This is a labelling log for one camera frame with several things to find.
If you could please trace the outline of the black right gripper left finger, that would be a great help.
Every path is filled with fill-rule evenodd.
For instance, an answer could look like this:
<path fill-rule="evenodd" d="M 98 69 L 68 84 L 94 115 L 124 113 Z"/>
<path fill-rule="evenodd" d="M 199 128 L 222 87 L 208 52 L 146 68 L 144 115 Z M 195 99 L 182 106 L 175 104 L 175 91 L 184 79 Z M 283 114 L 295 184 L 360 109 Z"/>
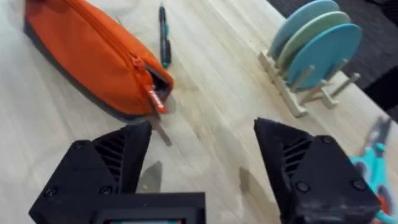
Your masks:
<path fill-rule="evenodd" d="M 71 144 L 29 210 L 36 223 L 93 223 L 107 199 L 133 194 L 152 134 L 150 122 L 128 124 Z"/>

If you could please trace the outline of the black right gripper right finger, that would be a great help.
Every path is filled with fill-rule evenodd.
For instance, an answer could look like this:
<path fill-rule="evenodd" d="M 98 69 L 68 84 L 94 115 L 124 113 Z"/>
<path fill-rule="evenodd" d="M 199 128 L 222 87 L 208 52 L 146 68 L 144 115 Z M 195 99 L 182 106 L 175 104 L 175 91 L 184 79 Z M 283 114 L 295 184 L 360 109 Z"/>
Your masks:
<path fill-rule="evenodd" d="M 371 223 L 381 205 L 328 135 L 257 118 L 254 132 L 282 223 Z"/>

